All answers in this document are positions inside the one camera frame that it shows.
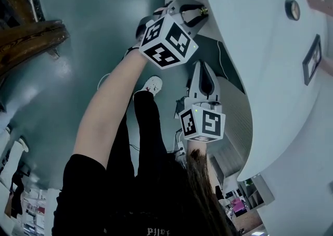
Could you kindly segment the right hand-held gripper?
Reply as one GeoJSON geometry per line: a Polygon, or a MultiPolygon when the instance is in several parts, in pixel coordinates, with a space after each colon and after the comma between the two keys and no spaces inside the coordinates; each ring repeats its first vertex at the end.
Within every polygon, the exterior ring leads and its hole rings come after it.
{"type": "Polygon", "coordinates": [[[220,84],[211,67],[202,62],[202,94],[200,76],[201,62],[194,64],[194,71],[189,79],[185,108],[179,113],[184,139],[198,142],[213,142],[223,139],[226,115],[222,113],[220,84]]]}

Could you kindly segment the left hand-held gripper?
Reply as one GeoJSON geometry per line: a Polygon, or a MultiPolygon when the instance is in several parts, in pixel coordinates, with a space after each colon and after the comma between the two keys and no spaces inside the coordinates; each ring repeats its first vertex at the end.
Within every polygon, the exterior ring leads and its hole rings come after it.
{"type": "Polygon", "coordinates": [[[206,23],[207,7],[174,0],[139,22],[139,52],[160,69],[185,64],[198,50],[193,37],[206,23]]]}

